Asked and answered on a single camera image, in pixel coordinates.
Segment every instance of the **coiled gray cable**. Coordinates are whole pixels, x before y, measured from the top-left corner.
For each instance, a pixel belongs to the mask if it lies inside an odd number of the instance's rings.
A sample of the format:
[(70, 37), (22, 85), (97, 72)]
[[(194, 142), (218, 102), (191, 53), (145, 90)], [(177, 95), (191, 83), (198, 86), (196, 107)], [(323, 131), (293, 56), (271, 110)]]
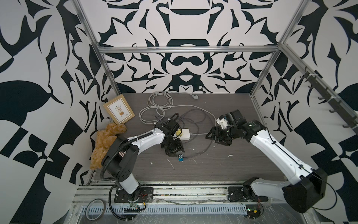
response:
[[(192, 106), (192, 107), (195, 107), (195, 108), (198, 108), (204, 112), (207, 112), (208, 114), (212, 115), (213, 118), (214, 118), (214, 123), (216, 125), (216, 118), (215, 116), (210, 113), (209, 111), (207, 110), (204, 110), (198, 106), (194, 106), (194, 105), (173, 105), (174, 101), (173, 101), (173, 98), (169, 95), (170, 94), (178, 94), (178, 92), (170, 92), (170, 91), (156, 91), (154, 93), (152, 93), (149, 98), (148, 98), (148, 101), (147, 101), (147, 105), (148, 107), (146, 108), (143, 108), (140, 112), (139, 112), (139, 119), (142, 123), (144, 124), (154, 124), (156, 122), (158, 122), (158, 120), (144, 120), (142, 118), (142, 115), (145, 111), (149, 110), (149, 109), (155, 109), (156, 110), (156, 113), (161, 117), (163, 118), (165, 116), (165, 111), (166, 110), (169, 110), (170, 108), (172, 107), (178, 107), (178, 106)], [(191, 95), (194, 99), (198, 99), (199, 97), (197, 95), (193, 95), (193, 94), (190, 94), (190, 93), (187, 93), (186, 94), (189, 94)], [(155, 103), (155, 97), (157, 96), (164, 96), (166, 99), (167, 99), (167, 103), (164, 104), (164, 105), (159, 105), (159, 104), (156, 104)]]

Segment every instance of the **yellow plug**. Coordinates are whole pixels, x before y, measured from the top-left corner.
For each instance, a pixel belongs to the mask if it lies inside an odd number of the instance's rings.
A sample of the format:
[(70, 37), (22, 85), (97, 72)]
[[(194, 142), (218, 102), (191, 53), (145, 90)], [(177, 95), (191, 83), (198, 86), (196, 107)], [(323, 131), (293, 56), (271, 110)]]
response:
[(178, 130), (176, 131), (175, 134), (176, 134), (177, 136), (179, 136), (179, 134), (180, 134), (180, 136), (183, 135), (182, 130), (181, 130), (180, 128), (178, 128)]

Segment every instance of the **mounting plate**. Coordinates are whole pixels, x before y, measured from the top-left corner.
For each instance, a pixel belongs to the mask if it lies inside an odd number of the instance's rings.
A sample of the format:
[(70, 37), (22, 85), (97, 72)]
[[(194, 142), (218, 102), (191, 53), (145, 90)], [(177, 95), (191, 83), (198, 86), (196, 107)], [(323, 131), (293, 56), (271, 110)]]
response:
[[(142, 203), (145, 202), (147, 199), (150, 199), (153, 197), (154, 188), (152, 187), (141, 187), (140, 188), (140, 194), (139, 199), (136, 201), (136, 203)], [(116, 191), (116, 196), (114, 197), (115, 203), (130, 203), (130, 197), (128, 196), (127, 192), (122, 189)]]
[[(228, 187), (229, 190), (229, 201), (247, 201), (246, 198), (243, 198), (243, 191), (242, 191), (243, 187)], [(269, 201), (268, 197), (266, 196), (256, 196), (256, 199), (260, 199), (260, 201)]]

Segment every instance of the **white debris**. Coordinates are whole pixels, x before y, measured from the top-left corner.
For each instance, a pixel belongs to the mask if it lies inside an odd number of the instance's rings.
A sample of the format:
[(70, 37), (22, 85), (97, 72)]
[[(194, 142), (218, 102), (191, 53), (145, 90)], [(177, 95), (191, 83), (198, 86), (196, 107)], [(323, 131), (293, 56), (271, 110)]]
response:
[(173, 167), (173, 170), (175, 170), (173, 164), (169, 161), (169, 159), (167, 159), (167, 160), (170, 163), (171, 167)]

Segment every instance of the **framed plant illustration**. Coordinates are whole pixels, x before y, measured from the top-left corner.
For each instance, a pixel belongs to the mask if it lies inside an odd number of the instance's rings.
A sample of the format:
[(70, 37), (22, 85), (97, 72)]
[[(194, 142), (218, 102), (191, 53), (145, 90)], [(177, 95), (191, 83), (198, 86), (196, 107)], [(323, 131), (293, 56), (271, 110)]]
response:
[(116, 124), (124, 124), (134, 117), (134, 113), (123, 94), (103, 105)]

